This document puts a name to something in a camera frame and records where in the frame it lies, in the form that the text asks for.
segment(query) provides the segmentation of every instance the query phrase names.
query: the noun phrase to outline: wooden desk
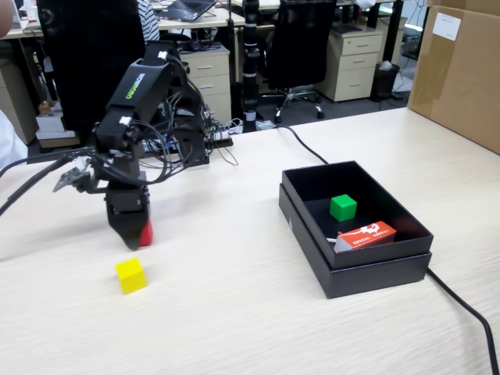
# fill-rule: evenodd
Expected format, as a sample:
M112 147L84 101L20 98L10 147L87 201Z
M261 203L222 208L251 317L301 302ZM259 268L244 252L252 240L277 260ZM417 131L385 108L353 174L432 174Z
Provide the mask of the wooden desk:
M216 16L210 16L206 14L200 18L198 18L195 22L180 22L180 21L172 21L161 19L159 21L159 29L160 30L172 30L172 29L200 29L203 27L225 27L227 26L227 19L229 18L229 12L223 8L211 9L211 13L214 13ZM237 14L232 14L232 18L234 20L235 26L243 26L245 25L245 19ZM43 33L38 32L30 32L27 30L11 30L3 39L20 39L20 38L32 38L32 37L43 37Z
M163 8L167 7L168 5L172 4L174 1L175 0L161 0L161 1L157 1L157 2L151 2L151 5L152 5L154 10L160 10L160 9L163 9ZM216 3L216 8L220 8L226 4L227 4L227 0L218 1Z
M377 4L383 4L385 2L395 2L395 0L377 0ZM233 0L232 5L243 6L243 0ZM352 1L337 2L337 6L344 5L354 5ZM280 8L280 0L259 0L259 10L272 10Z
M216 8L210 9L210 12L216 16L210 16L209 14L204 14L198 18L195 22L180 22L161 19L159 21L160 30L172 30L172 29L201 29L203 27L225 27L227 26L227 19L229 18L229 12L227 9ZM239 16L238 14L232 13L231 17L234 20L235 26L245 25L245 18Z
M498 348L500 156L408 109L294 128L327 160L358 161L434 234L432 269ZM2 372L491 373L482 326L429 277L326 300L278 207L281 171L319 163L290 132L236 136L231 151L240 166L215 151L151 187L155 238L137 252L102 195L52 193L60 173L13 205L0 230ZM9 171L2 202L41 168ZM123 296L115 265L135 256L149 285Z
M1 37L0 39L21 39L21 38L34 38L34 37L43 37L43 33L40 29L36 30L24 30L24 27L28 24L27 20L21 21L20 26L22 28L11 30L7 33L6 36Z

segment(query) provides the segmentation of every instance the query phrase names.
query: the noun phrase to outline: white paper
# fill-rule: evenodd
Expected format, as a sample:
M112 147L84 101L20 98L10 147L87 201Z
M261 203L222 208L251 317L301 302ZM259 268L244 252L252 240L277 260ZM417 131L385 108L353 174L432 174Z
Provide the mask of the white paper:
M438 13L436 17L436 23L434 24L434 29L432 30L432 32L433 34L449 39L450 41L455 41L456 36L459 33L461 22L462 20L460 18L455 18L443 13Z

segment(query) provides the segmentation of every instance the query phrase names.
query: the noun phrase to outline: black box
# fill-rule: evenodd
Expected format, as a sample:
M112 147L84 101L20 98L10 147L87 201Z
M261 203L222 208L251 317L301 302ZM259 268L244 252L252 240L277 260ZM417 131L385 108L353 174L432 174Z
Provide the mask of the black box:
M354 219L329 213L331 198L358 202ZM422 280L433 235L356 162L285 170L280 208L328 298ZM377 221L396 229L395 242L336 253L327 238Z

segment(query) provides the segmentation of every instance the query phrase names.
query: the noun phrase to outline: striped shirt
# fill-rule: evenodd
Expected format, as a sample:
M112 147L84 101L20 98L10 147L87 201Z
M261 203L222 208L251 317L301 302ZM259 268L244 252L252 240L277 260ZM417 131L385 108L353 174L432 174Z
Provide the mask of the striped shirt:
M159 40L159 26L156 14L149 0L137 0L139 16L141 17L144 41Z

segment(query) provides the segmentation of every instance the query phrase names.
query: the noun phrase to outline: black office chair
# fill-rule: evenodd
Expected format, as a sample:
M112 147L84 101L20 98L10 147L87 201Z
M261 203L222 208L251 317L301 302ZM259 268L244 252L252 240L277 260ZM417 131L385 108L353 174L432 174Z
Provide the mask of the black office chair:
M314 104L319 119L321 97L314 90L293 92L292 88L316 84L327 73L327 43L334 22L337 0L280 0L280 12L270 41L261 45L259 70L269 80L269 87L279 94L263 98L281 98L275 123L281 122L281 110L290 101ZM315 95L315 100L306 96Z
M45 51L69 130L90 133L145 42L137 0L38 0Z

